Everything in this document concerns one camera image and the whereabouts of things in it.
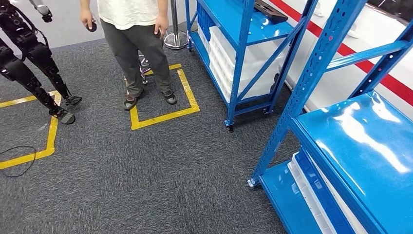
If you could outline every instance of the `red stripe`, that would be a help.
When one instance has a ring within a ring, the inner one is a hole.
[[[298,11],[294,10],[287,3],[283,2],[282,0],[270,0],[270,1],[273,4],[275,4],[277,7],[279,7],[282,11],[284,11],[287,15],[289,15],[292,19],[294,19],[295,21],[298,22],[300,20],[301,14]],[[307,30],[313,33],[317,37],[319,37],[322,32],[322,28],[318,27],[318,25],[316,25],[315,23],[311,21],[308,23]],[[338,53],[343,56],[346,56],[346,55],[355,53],[355,51],[352,50],[347,45],[342,43],[338,49]],[[370,72],[370,70],[374,67],[374,64],[368,60],[356,63],[355,65],[358,68],[360,68],[362,71],[364,71],[365,73]],[[411,90],[405,84],[403,84],[402,82],[398,81],[396,78],[390,75],[387,75],[381,81],[381,84],[384,85],[389,90],[391,90],[397,96],[405,100],[407,103],[413,106],[413,90]]]

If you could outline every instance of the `chrome pole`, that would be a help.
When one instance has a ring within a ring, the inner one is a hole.
[[[169,49],[182,49],[188,44],[188,37],[185,32],[178,29],[178,15],[176,12],[176,0],[170,0],[170,9],[172,12],[172,30],[173,32],[165,37],[165,46]]]

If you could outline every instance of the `hand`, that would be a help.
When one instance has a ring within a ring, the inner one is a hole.
[[[89,29],[92,29],[92,22],[94,22],[92,12],[89,9],[81,10],[80,11],[80,21],[82,21],[82,23],[85,27],[88,27]]]
[[[158,31],[161,31],[160,39],[163,39],[168,26],[169,26],[168,16],[159,15],[158,18],[156,19],[155,31],[153,33],[158,34]]]

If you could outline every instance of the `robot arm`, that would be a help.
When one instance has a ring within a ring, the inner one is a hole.
[[[37,11],[42,15],[42,19],[49,23],[52,21],[52,13],[49,8],[43,4],[43,0],[29,0],[30,3],[35,7]]]

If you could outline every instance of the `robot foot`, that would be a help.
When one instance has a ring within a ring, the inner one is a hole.
[[[66,111],[63,108],[60,108],[57,114],[53,114],[51,111],[49,111],[49,114],[57,118],[63,124],[72,124],[76,120],[75,116],[72,113]]]
[[[69,106],[69,105],[76,106],[76,105],[78,105],[81,101],[82,101],[82,97],[80,97],[80,96],[69,96],[69,97],[66,99],[66,106]]]

